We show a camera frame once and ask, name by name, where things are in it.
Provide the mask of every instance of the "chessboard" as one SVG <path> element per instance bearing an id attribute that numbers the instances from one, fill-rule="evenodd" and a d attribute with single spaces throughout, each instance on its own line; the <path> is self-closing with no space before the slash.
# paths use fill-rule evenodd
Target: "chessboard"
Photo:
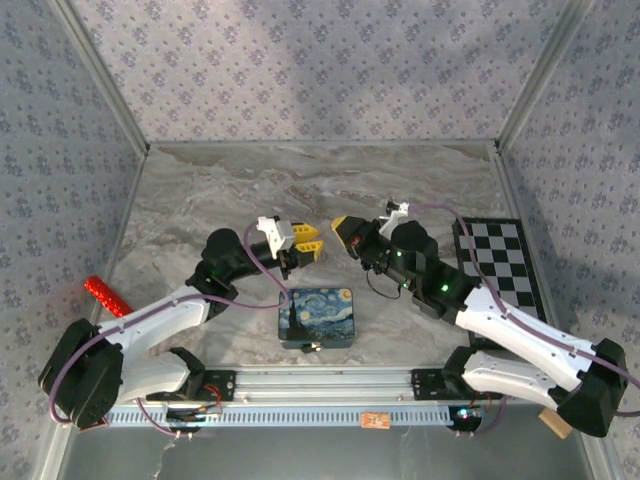
<path id="1" fill-rule="evenodd" d="M 523 312 L 547 322 L 538 281 L 522 222 L 501 218 L 463 218 L 469 229 L 480 269 L 498 288 L 500 298 Z M 469 276 L 479 275 L 471 263 L 469 243 L 458 222 L 453 224 L 458 268 Z M 469 334 L 471 346 L 501 348 L 486 338 Z"/>

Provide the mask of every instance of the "box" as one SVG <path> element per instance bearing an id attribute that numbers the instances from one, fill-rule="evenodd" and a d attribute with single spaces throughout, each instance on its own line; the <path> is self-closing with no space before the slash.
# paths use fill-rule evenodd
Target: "box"
<path id="1" fill-rule="evenodd" d="M 278 338 L 288 349 L 317 352 L 348 348 L 355 337 L 353 293 L 348 288 L 294 288 L 279 310 Z"/>

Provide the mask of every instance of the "marble surface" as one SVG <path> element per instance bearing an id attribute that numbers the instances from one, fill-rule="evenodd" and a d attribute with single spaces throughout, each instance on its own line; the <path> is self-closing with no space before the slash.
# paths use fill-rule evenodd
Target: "marble surface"
<path id="1" fill-rule="evenodd" d="M 181 345 L 207 365 L 441 364 L 467 344 L 467 333 L 420 314 L 404 293 L 391 301 L 372 292 L 358 262 L 330 230 L 341 215 L 374 218 L 387 199 L 442 202 L 468 216 L 506 216 L 484 147 L 434 146 L 178 146 L 152 148 L 110 284 L 134 308 L 172 292 L 188 278 L 207 236 L 220 227 L 242 233 L 260 215 L 316 226 L 325 241 L 318 262 L 295 271 L 288 286 L 348 287 L 354 294 L 356 339 L 349 349 L 314 354 L 285 350 L 277 312 L 229 309 L 203 326 L 172 337 L 154 353 Z M 455 265 L 452 218 L 421 214 Z M 260 240 L 256 232 L 254 239 Z M 393 293 L 384 277 L 375 285 Z M 236 283 L 238 301 L 276 303 L 264 277 Z M 108 318 L 103 313 L 102 319 Z"/>

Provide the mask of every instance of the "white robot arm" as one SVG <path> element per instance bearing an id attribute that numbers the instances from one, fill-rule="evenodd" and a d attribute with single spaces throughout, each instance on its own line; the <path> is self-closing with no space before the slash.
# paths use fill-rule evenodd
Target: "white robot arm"
<path id="1" fill-rule="evenodd" d="M 294 268 L 317 260 L 323 247 L 314 240 L 318 230 L 307 224 L 260 217 L 257 227 L 267 239 L 247 247 L 254 259 L 233 230 L 216 230 L 185 286 L 118 319 L 71 324 L 39 377 L 50 401 L 78 427 L 89 428 L 116 402 L 158 392 L 173 392 L 185 400 L 202 397 L 205 369 L 187 350 L 174 348 L 153 358 L 144 354 L 222 313 L 238 295 L 232 282 L 261 273 L 256 260 L 266 269 L 279 268 L 286 279 Z M 81 350 L 86 353 L 78 357 Z"/>
<path id="2" fill-rule="evenodd" d="M 498 304 L 486 285 L 439 259 L 437 242 L 418 222 L 398 225 L 409 211 L 408 204 L 389 202 L 385 223 L 344 216 L 332 228 L 353 259 L 411 292 L 423 313 L 481 334 L 523 360 L 458 347 L 443 368 L 447 385 L 460 393 L 524 398 L 556 410 L 580 431 L 606 435 L 627 382 L 601 363 L 624 369 L 622 347 L 608 339 L 593 345 Z"/>

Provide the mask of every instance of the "orange tag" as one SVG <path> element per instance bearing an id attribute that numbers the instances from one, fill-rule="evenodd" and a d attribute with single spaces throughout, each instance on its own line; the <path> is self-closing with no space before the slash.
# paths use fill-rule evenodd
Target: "orange tag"
<path id="1" fill-rule="evenodd" d="M 388 413 L 365 412 L 362 414 L 360 426 L 362 428 L 378 428 L 382 430 L 389 430 L 391 428 L 391 415 L 389 415 Z"/>

